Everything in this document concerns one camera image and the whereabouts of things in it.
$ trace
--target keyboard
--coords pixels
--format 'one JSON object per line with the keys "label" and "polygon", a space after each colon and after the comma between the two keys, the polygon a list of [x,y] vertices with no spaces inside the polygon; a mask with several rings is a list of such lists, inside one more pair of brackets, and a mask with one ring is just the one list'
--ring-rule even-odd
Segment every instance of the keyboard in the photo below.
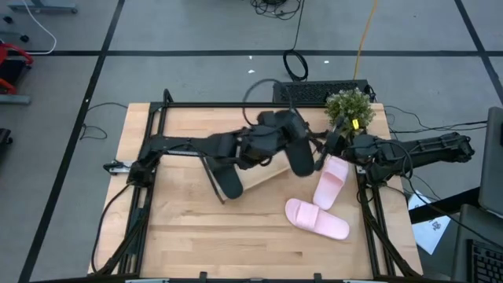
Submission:
{"label": "keyboard", "polygon": [[503,252],[492,244],[468,240],[468,279],[474,283],[503,283]]}
{"label": "keyboard", "polygon": [[[295,102],[324,104],[331,94],[338,94],[341,90],[359,88],[364,92],[368,86],[366,79],[346,81],[318,81],[283,83]],[[273,102],[288,102],[288,95],[277,83],[273,86]]]}

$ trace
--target red chair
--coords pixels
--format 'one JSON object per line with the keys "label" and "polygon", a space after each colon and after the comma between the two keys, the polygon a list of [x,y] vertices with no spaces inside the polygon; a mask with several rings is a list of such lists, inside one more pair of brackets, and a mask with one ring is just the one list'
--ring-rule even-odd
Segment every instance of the red chair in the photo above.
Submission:
{"label": "red chair", "polygon": [[[15,50],[24,59],[9,59],[9,50]],[[0,43],[0,103],[30,103],[28,96],[17,94],[16,84],[26,70],[31,68],[33,58],[21,48],[8,43]]]}

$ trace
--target white label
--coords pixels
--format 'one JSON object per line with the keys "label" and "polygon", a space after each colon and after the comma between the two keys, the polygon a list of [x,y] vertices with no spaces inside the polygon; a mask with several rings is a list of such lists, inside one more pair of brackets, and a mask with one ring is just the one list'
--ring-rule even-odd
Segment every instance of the white label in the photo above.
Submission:
{"label": "white label", "polygon": [[[427,197],[424,197],[419,192],[417,193],[421,196],[421,200],[419,199],[419,197],[417,197],[417,195],[412,195],[409,200],[409,210],[426,205],[422,200],[426,201],[429,204],[431,203],[431,201]],[[442,216],[412,225],[416,243],[427,253],[432,255],[435,251],[435,248],[437,247],[437,244],[439,244],[443,233],[446,231],[447,225],[449,225],[449,221],[449,217]]]}

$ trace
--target pink slipper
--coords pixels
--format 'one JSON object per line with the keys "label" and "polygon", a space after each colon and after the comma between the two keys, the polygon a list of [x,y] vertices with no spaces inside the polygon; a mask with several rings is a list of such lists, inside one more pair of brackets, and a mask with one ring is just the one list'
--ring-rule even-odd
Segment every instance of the pink slipper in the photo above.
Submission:
{"label": "pink slipper", "polygon": [[305,201],[289,199],[285,205],[285,213],[288,221],[300,229],[336,240],[344,240],[349,235],[347,222]]}
{"label": "pink slipper", "polygon": [[331,208],[336,197],[346,182],[349,165],[337,157],[330,157],[325,161],[321,172],[320,182],[314,192],[313,204],[323,210]]}

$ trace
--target green plant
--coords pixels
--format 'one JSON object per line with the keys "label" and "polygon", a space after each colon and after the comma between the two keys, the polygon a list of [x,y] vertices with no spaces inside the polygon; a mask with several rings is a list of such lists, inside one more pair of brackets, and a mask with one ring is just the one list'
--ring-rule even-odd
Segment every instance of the green plant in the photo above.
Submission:
{"label": "green plant", "polygon": [[335,125],[339,116],[344,117],[343,128],[353,128],[352,121],[358,120],[360,128],[367,127],[376,115],[370,108],[369,96],[362,93],[358,88],[354,90],[341,90],[338,94],[332,94],[327,98],[325,113],[330,118],[330,124]]}

